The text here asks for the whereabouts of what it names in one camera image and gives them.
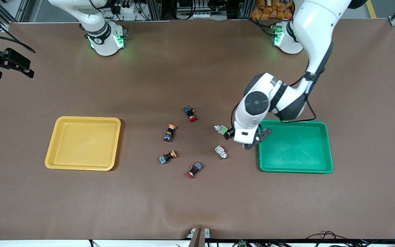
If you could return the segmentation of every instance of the green led light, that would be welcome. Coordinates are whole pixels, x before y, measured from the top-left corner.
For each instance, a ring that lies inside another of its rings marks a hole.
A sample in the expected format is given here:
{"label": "green led light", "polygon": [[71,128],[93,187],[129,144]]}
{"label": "green led light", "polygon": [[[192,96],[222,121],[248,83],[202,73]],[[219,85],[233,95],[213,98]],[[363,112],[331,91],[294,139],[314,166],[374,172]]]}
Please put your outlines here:
{"label": "green led light", "polygon": [[94,45],[92,44],[91,38],[88,36],[89,43],[91,44],[91,48],[95,50]]}
{"label": "green led light", "polygon": [[275,36],[274,44],[278,46],[281,44],[281,41],[283,40],[284,32],[279,31],[279,33],[276,33],[276,34],[277,34],[277,36]]}
{"label": "green led light", "polygon": [[119,48],[123,47],[123,38],[121,36],[115,36],[114,39],[116,41],[116,44]]}

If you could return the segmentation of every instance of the green tray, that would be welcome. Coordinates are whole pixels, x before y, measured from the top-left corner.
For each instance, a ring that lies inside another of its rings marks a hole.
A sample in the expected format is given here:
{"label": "green tray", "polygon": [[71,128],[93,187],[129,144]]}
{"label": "green tray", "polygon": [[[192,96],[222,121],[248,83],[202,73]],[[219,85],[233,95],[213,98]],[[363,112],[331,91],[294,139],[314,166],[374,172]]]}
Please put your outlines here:
{"label": "green tray", "polygon": [[264,172],[331,173],[333,161],[324,122],[283,123],[263,120],[272,134],[259,144],[259,163]]}

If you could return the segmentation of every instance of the electrical component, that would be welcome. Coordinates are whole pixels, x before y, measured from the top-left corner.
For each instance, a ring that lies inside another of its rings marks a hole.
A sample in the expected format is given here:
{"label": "electrical component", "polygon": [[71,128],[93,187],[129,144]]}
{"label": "electrical component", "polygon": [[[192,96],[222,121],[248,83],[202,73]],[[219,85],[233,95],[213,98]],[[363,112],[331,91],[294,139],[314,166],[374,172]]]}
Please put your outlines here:
{"label": "electrical component", "polygon": [[196,173],[200,172],[204,166],[200,162],[196,162],[191,166],[191,170],[187,172],[190,178],[194,178]]}
{"label": "electrical component", "polygon": [[165,153],[160,156],[159,161],[161,164],[167,164],[171,159],[176,158],[177,155],[174,150],[171,150],[169,153]]}
{"label": "electrical component", "polygon": [[284,38],[284,31],[283,31],[283,27],[276,25],[271,27],[272,30],[274,30],[274,34],[275,36],[274,38],[274,45],[279,46],[281,44],[281,41]]}
{"label": "electrical component", "polygon": [[214,150],[216,151],[216,153],[217,153],[221,158],[223,158],[223,159],[228,158],[228,155],[226,154],[224,148],[223,148],[221,145],[217,146]]}
{"label": "electrical component", "polygon": [[166,142],[171,142],[173,141],[173,133],[176,129],[175,125],[169,125],[166,131],[166,134],[164,135],[164,141]]}
{"label": "electrical component", "polygon": [[198,118],[194,115],[195,111],[193,110],[193,108],[191,108],[191,106],[188,105],[184,107],[184,113],[188,116],[188,120],[190,122],[198,120]]}
{"label": "electrical component", "polygon": [[210,19],[211,14],[209,12],[199,12],[199,13],[194,13],[193,14],[193,19],[198,20],[198,19]]}
{"label": "electrical component", "polygon": [[228,128],[224,125],[215,125],[214,129],[221,135],[224,135]]}
{"label": "electrical component", "polygon": [[129,6],[128,7],[122,7],[120,13],[121,14],[133,14],[133,12],[135,12],[135,6]]}

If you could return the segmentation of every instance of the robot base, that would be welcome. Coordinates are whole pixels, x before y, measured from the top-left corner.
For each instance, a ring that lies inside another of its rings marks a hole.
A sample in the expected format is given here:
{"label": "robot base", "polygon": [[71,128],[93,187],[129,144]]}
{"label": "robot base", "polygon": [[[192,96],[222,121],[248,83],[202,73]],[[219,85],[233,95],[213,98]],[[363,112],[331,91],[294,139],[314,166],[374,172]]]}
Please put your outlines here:
{"label": "robot base", "polygon": [[125,47],[126,37],[123,35],[124,30],[127,28],[116,24],[115,22],[108,21],[111,26],[111,34],[105,39],[103,44],[96,44],[91,41],[91,47],[102,56],[111,56]]}

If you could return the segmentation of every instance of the green connector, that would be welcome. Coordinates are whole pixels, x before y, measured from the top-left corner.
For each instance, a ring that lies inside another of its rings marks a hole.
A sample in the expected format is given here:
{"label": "green connector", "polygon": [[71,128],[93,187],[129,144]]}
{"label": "green connector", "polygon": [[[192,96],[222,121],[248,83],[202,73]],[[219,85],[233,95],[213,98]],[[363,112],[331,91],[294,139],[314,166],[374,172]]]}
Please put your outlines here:
{"label": "green connector", "polygon": [[222,131],[220,133],[221,134],[225,134],[227,130],[228,130],[228,128],[225,126],[225,127],[222,128]]}

